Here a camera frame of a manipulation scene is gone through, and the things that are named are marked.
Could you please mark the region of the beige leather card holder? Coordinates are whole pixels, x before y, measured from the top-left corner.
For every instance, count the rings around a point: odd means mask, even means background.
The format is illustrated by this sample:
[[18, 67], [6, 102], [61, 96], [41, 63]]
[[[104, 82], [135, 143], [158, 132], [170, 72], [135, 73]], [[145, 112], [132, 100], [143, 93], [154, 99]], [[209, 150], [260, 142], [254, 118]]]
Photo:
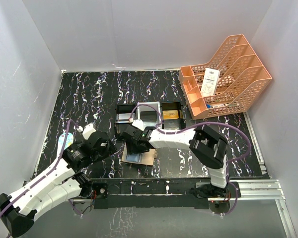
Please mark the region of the beige leather card holder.
[[127, 146], [125, 146], [121, 161], [137, 165], [152, 166], [156, 158], [157, 151], [155, 149], [150, 149], [149, 152], [140, 154], [128, 154]]

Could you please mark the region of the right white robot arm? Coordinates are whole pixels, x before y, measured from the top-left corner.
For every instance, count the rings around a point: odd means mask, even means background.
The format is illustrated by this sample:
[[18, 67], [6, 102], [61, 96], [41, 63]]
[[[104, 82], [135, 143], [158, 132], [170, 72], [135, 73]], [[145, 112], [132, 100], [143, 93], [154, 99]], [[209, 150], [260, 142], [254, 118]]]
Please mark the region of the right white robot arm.
[[207, 125], [188, 130], [162, 130], [147, 126], [141, 130], [128, 125], [120, 137], [126, 142], [129, 154], [150, 149], [175, 148], [188, 150], [208, 168], [211, 182], [191, 189], [197, 197], [223, 197], [228, 194], [227, 140]]

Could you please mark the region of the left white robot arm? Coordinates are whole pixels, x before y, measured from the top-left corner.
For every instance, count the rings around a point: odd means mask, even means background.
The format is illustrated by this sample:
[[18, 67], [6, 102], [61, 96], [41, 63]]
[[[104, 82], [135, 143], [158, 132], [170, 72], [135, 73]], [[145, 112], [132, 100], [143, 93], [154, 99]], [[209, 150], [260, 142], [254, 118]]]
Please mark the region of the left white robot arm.
[[78, 196], [89, 196], [92, 182], [81, 169], [116, 152], [107, 133], [95, 131], [67, 147], [35, 179], [10, 195], [0, 194], [0, 220], [13, 238], [28, 232], [54, 207]]

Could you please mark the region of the silver card in left tray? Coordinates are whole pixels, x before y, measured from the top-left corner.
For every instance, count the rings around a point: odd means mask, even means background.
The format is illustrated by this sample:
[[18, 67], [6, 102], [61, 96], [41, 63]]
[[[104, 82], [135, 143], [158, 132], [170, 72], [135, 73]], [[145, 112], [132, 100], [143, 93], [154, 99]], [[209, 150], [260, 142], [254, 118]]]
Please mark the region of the silver card in left tray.
[[118, 124], [129, 123], [130, 118], [134, 119], [134, 114], [132, 113], [117, 114], [117, 123]]

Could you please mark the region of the black card in white tray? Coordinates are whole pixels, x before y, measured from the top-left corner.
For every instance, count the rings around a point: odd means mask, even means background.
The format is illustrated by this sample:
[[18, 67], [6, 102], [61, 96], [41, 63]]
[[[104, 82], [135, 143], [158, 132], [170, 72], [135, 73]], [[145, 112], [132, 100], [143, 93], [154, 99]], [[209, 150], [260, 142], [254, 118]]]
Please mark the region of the black card in white tray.
[[140, 112], [140, 119], [146, 122], [156, 123], [159, 119], [156, 111], [142, 111]]

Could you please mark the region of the gold card in right tray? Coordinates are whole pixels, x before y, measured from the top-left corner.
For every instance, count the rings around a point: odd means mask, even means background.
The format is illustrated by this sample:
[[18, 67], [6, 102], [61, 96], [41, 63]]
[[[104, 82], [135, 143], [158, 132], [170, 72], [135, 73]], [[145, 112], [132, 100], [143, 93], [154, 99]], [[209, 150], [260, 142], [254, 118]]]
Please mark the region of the gold card in right tray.
[[179, 119], [179, 112], [178, 110], [166, 110], [162, 111], [163, 119]]

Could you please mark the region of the left black tray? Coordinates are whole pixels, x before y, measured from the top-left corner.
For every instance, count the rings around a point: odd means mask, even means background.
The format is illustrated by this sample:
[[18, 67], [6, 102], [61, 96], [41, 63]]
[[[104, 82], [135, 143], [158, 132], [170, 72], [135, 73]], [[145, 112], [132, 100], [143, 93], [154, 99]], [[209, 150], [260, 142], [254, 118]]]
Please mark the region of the left black tray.
[[132, 124], [129, 122], [130, 116], [132, 116], [133, 119], [137, 119], [137, 110], [133, 109], [136, 107], [137, 104], [131, 103], [131, 104], [117, 104], [115, 109], [115, 136], [117, 139], [120, 139], [121, 132], [127, 127], [127, 125]]

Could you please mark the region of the black tray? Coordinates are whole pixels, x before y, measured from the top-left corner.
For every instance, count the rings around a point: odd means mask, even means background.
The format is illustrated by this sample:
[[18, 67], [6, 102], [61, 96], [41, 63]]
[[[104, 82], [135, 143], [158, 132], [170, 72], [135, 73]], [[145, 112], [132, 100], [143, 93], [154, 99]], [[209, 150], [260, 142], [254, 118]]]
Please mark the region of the black tray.
[[163, 129], [181, 130], [186, 127], [181, 102], [162, 102], [161, 115]]
[[117, 139], [120, 139], [121, 132], [127, 127], [127, 125], [132, 124], [129, 122], [130, 116], [132, 116], [133, 119], [137, 119], [137, 110], [133, 109], [136, 107], [137, 104], [131, 103], [131, 104], [117, 104], [115, 109], [115, 136]]

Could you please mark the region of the right black tray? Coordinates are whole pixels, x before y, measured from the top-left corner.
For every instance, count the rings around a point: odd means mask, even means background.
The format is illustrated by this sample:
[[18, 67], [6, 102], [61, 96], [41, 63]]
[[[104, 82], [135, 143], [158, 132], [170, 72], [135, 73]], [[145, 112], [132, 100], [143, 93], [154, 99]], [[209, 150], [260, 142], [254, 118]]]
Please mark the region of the right black tray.
[[161, 115], [163, 129], [181, 130], [186, 127], [181, 102], [162, 102]]

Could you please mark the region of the black front base bar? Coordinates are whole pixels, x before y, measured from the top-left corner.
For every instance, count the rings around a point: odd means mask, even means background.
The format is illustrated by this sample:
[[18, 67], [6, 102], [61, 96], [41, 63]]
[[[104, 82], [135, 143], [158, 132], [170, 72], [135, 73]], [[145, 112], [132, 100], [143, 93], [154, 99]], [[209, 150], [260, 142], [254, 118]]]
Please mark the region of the black front base bar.
[[241, 197], [239, 184], [230, 181], [222, 189], [210, 178], [109, 178], [92, 179], [95, 209], [193, 207], [227, 212]]

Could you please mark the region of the white paper receipt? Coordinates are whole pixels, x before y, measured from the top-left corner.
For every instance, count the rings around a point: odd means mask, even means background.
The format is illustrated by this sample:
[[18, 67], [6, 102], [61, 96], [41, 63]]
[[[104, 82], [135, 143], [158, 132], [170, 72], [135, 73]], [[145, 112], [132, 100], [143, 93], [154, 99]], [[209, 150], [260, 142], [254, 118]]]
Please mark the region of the white paper receipt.
[[206, 68], [201, 86], [202, 97], [214, 95], [217, 83], [220, 77], [220, 71], [212, 68]]

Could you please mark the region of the orange plastic file organizer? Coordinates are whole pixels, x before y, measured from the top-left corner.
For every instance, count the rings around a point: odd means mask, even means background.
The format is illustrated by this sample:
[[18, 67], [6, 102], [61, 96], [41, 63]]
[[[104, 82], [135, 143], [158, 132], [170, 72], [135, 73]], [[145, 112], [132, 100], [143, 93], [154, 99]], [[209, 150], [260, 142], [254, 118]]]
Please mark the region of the orange plastic file organizer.
[[[206, 70], [220, 75], [214, 94], [201, 89]], [[206, 119], [248, 111], [272, 76], [243, 34], [230, 35], [205, 64], [182, 66], [179, 81], [193, 119]]]

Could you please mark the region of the aluminium frame rail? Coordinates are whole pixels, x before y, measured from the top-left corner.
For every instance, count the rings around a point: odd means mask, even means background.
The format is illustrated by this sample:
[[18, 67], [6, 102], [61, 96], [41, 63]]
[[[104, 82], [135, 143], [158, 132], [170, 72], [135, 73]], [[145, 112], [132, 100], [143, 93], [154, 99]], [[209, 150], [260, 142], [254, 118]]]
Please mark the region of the aluminium frame rail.
[[241, 197], [227, 212], [193, 207], [95, 209], [90, 196], [43, 214], [27, 238], [294, 238], [281, 185], [239, 179]]

